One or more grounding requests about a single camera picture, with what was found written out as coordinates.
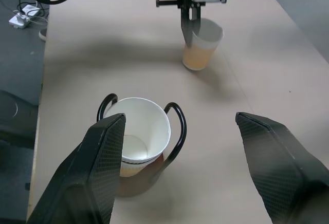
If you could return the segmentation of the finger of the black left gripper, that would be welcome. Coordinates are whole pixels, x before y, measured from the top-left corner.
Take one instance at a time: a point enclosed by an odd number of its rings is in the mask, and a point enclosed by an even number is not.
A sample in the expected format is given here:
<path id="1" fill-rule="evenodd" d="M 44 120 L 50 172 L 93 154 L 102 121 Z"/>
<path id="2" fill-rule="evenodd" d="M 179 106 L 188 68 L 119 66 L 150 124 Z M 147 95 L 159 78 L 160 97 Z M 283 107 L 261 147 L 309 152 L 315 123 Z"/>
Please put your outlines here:
<path id="1" fill-rule="evenodd" d="M 181 30 L 184 36 L 185 44 L 190 47 L 193 37 L 193 26 L 197 19 L 197 9 L 194 7 L 181 6 L 180 8 Z"/>
<path id="2" fill-rule="evenodd" d="M 199 33 L 201 20 L 201 5 L 200 3 L 193 3 L 192 6 L 192 26 L 193 32 Z"/>

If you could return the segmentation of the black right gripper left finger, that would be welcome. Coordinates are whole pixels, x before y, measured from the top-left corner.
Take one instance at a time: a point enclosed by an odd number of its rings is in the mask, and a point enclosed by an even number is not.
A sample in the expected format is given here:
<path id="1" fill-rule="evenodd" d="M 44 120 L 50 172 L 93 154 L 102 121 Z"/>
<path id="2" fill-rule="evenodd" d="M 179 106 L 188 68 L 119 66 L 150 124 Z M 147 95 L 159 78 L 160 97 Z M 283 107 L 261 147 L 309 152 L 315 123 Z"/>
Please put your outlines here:
<path id="1" fill-rule="evenodd" d="M 109 224 L 119 184 L 125 114 L 99 120 L 59 165 L 27 224 Z"/>

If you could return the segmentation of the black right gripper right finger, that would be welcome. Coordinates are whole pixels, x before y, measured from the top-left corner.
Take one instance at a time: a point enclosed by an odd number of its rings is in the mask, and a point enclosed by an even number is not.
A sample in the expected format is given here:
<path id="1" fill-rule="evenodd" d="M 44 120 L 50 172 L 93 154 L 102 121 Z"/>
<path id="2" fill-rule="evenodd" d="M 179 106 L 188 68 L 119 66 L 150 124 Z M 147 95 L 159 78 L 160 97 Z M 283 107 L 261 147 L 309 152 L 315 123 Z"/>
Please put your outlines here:
<path id="1" fill-rule="evenodd" d="M 329 169 L 285 125 L 244 112 L 235 121 L 272 224 L 329 224 Z"/>

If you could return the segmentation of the translucent plastic cup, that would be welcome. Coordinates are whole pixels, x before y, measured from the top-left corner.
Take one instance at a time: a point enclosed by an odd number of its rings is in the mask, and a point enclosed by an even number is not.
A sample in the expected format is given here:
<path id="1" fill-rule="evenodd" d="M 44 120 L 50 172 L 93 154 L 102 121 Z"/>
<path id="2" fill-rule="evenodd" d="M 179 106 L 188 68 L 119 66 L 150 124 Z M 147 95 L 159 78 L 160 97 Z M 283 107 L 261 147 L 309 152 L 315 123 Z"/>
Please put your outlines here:
<path id="1" fill-rule="evenodd" d="M 192 29 L 190 46 L 185 46 L 182 63 L 190 70 L 204 69 L 224 36 L 224 31 L 214 21 L 202 18 L 200 26 Z"/>

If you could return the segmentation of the orange and white paper cup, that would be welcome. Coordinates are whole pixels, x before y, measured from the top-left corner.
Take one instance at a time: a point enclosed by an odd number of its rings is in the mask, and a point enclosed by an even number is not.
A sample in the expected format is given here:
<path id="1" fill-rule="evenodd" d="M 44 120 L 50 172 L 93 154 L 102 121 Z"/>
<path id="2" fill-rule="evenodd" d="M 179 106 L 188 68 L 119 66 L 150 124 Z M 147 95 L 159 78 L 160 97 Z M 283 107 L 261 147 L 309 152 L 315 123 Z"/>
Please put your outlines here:
<path id="1" fill-rule="evenodd" d="M 122 161 L 137 165 L 159 157 L 171 137 L 169 118 L 164 110 L 151 100 L 130 97 L 107 107 L 104 117 L 125 114 Z"/>
<path id="2" fill-rule="evenodd" d="M 132 159 L 123 157 L 121 160 L 120 177 L 134 176 L 155 160 L 156 158 Z"/>

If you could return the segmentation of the white power strip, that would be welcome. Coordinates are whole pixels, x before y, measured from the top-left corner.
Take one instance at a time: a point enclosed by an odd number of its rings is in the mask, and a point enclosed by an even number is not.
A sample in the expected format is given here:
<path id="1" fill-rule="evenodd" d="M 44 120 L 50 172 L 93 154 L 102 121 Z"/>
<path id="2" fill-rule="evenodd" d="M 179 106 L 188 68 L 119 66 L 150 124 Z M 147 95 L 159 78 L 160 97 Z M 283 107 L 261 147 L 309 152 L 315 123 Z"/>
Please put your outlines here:
<path id="1" fill-rule="evenodd" d="M 32 16 L 38 16 L 38 14 L 40 13 L 41 9 L 32 5 L 26 5 L 23 9 L 23 15 L 26 15 L 28 17 L 32 17 Z"/>
<path id="2" fill-rule="evenodd" d="M 20 12 L 14 15 L 10 20 L 9 24 L 14 28 L 24 29 L 31 22 L 31 18 L 26 16 L 25 14 L 21 14 Z"/>

